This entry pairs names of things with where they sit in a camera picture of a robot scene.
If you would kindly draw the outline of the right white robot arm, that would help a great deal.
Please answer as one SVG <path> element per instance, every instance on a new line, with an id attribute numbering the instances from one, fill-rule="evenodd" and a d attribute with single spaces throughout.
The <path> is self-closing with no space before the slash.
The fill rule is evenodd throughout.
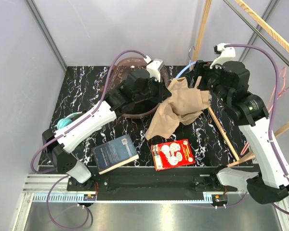
<path id="1" fill-rule="evenodd" d="M 248 91 L 249 70 L 238 61 L 214 64 L 198 60 L 192 66 L 193 76 L 188 83 L 222 101 L 227 115 L 249 142 L 260 168 L 259 172 L 245 172 L 219 167 L 209 178 L 210 187 L 215 191 L 225 186 L 245 190 L 259 204 L 288 197 L 289 164 L 269 128 L 273 116 L 263 100 Z"/>

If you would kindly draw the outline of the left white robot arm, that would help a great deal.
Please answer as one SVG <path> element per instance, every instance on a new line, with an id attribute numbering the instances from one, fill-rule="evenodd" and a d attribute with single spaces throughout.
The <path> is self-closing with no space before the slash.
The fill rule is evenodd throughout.
<path id="1" fill-rule="evenodd" d="M 115 88 L 105 94 L 96 106 L 64 128 L 42 134 L 43 148 L 55 170 L 76 179 L 78 186 L 88 191 L 94 186 L 89 169 L 72 155 L 75 148 L 102 126 L 132 111 L 137 103 L 161 103 L 171 96 L 163 81 L 139 69 L 128 74 Z"/>

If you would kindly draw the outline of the blue hanger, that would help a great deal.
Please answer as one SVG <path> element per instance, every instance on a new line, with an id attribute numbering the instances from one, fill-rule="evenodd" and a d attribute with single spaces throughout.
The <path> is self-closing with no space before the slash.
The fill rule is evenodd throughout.
<path id="1" fill-rule="evenodd" d="M 196 50 L 196 49 L 195 49 L 194 46 L 190 47 L 189 52 L 188 52 L 189 63 L 188 63 L 187 66 L 185 66 L 185 67 L 176 75 L 175 79 L 179 79 L 179 78 L 184 74 L 185 71 L 187 71 L 188 69 L 191 69 L 192 66 L 196 64 L 196 61 L 194 61 L 194 62 L 192 61 L 192 54 L 193 54 L 193 52 L 194 52 L 195 50 Z"/>

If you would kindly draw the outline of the beige t shirt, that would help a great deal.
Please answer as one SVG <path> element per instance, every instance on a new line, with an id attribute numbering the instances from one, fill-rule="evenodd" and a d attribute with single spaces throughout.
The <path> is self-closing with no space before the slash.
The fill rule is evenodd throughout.
<path id="1" fill-rule="evenodd" d="M 170 138 L 180 124 L 190 125 L 211 105 L 210 92 L 189 88 L 184 77 L 173 79 L 168 90 L 171 96 L 159 104 L 145 133 L 147 140 L 155 136 Z"/>

